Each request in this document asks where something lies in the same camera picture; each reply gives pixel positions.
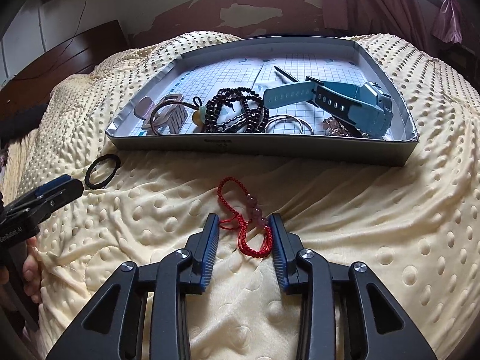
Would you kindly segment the person's left hand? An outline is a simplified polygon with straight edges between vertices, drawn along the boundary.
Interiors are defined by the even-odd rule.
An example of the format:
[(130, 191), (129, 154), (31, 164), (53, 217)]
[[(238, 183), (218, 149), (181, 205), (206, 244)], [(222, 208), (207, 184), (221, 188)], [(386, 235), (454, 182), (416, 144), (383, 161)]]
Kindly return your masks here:
[[(27, 257), (24, 260), (22, 272), (24, 277), (24, 291), (35, 304), (41, 303), (41, 267), (37, 261), (37, 239), (31, 237), (26, 241)], [(5, 267), (1, 268), (1, 307), (13, 311), (16, 307), (3, 288), (9, 281), (9, 273)]]

